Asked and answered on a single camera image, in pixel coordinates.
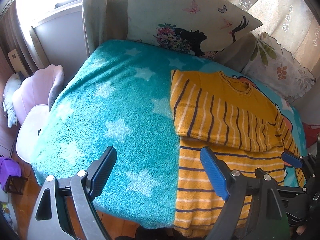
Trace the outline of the yellow striped knit sweater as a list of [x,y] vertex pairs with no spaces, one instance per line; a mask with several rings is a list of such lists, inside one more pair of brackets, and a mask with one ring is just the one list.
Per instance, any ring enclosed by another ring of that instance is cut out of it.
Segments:
[[282,153],[300,156],[289,119],[245,77],[173,70],[170,107],[180,138],[174,228],[185,237],[205,236],[224,205],[200,161],[203,147],[232,170],[253,177],[261,168],[278,184]]

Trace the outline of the purple toy object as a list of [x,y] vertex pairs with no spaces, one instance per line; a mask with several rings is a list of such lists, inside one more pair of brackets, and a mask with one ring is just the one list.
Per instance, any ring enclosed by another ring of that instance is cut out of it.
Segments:
[[5,186],[9,176],[21,177],[22,171],[19,163],[11,158],[0,157],[0,182],[1,188],[5,191]]

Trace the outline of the white leaf print pillow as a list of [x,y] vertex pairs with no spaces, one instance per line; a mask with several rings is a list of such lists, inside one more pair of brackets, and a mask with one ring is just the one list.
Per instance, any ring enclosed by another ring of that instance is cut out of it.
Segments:
[[260,81],[289,103],[302,98],[316,83],[310,70],[266,32],[258,35],[242,73]]

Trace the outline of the pink shell-shaped chair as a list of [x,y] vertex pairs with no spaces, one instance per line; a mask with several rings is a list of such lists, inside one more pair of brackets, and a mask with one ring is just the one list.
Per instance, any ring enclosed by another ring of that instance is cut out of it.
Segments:
[[26,78],[12,95],[12,104],[21,127],[16,140],[20,159],[31,163],[31,155],[49,112],[63,90],[65,75],[61,65],[49,65]]

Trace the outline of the teal star fleece blanket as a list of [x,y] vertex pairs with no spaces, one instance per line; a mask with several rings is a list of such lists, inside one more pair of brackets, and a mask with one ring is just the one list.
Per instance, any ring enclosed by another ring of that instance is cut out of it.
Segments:
[[[170,107],[173,70],[249,79],[289,119],[300,156],[306,153],[299,115],[262,83],[192,55],[109,40],[56,99],[31,155],[37,182],[72,176],[112,146],[117,162],[95,207],[148,229],[174,228],[180,138]],[[280,185],[304,184],[297,169],[285,166]]]

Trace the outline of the white cloth on chair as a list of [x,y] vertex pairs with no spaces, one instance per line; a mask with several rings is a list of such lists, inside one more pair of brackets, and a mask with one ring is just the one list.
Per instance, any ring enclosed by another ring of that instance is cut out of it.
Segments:
[[24,76],[21,72],[12,74],[4,87],[3,93],[3,109],[7,114],[8,127],[17,125],[17,117],[12,103],[12,96],[16,90],[18,90],[23,82]]

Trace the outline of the cream lady silhouette pillow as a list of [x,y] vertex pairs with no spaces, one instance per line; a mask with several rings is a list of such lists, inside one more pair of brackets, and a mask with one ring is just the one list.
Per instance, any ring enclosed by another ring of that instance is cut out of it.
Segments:
[[262,22],[227,0],[128,0],[127,39],[212,59]]

